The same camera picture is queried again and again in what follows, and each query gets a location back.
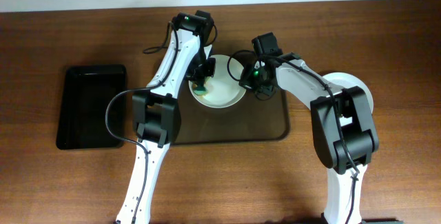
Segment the green yellow sponge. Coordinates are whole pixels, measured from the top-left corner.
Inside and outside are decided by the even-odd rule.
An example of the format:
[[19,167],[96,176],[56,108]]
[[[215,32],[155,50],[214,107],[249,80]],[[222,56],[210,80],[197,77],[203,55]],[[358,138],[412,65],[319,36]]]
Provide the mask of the green yellow sponge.
[[208,90],[203,83],[193,82],[192,92],[197,96],[203,96],[208,93]]

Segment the cream plastic plate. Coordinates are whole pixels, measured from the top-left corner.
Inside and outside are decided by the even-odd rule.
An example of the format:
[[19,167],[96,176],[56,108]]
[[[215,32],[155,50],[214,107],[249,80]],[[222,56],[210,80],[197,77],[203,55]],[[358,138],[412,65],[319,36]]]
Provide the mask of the cream plastic plate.
[[[216,54],[212,55],[216,59],[216,68],[213,77],[208,77],[205,81],[206,91],[202,95],[197,95],[196,85],[188,82],[192,96],[202,105],[209,108],[227,108],[238,103],[245,95],[246,89],[239,86],[239,83],[230,77],[227,71],[229,56]],[[243,66],[240,62],[232,58],[229,63],[229,71],[235,78],[239,78]]]

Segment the pale green plastic plate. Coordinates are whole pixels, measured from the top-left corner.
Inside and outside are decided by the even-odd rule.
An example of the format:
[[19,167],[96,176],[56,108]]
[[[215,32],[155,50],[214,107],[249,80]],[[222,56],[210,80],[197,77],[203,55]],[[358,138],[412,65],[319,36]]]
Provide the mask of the pale green plastic plate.
[[371,91],[369,90],[367,85],[358,77],[355,77],[354,75],[345,72],[332,72],[326,74],[323,78],[326,79],[328,82],[334,85],[342,86],[343,88],[352,88],[355,86],[361,88],[365,92],[370,110],[371,112],[373,112],[373,97]]

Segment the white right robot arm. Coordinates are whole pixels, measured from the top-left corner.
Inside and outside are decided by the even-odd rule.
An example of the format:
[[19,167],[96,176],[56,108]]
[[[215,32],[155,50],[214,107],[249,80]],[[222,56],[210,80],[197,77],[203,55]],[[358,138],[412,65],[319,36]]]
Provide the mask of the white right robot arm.
[[310,111],[314,149],[327,169],[326,223],[361,223],[362,180],[379,138],[366,90],[332,83],[294,53],[262,54],[238,80],[254,94],[274,88],[294,95]]

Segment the black plastic tray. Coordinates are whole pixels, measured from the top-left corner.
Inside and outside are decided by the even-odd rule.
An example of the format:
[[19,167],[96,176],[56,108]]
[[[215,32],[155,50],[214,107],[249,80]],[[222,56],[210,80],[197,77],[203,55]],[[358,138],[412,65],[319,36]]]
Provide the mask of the black plastic tray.
[[126,90],[124,65],[82,65],[66,70],[57,130],[60,150],[116,148],[122,141],[109,134],[105,112],[109,102]]

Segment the dark brown serving tray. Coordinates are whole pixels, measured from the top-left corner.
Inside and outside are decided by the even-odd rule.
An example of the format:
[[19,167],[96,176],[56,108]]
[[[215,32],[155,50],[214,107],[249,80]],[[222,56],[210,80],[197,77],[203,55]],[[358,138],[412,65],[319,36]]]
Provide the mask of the dark brown serving tray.
[[174,145],[277,141],[288,135],[285,92],[279,90],[265,101],[246,91],[238,103],[217,109],[200,104],[188,82],[183,82],[178,96],[182,121]]

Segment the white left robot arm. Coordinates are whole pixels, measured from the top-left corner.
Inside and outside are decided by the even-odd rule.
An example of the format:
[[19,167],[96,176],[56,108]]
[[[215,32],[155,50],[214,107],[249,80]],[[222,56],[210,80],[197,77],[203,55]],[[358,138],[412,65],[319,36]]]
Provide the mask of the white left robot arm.
[[187,80],[201,88],[206,78],[214,75],[216,60],[211,56],[209,36],[216,31],[208,12],[175,16],[167,25],[161,45],[167,52],[156,74],[146,87],[130,91],[136,158],[116,223],[149,223],[161,163],[181,126],[181,84]]

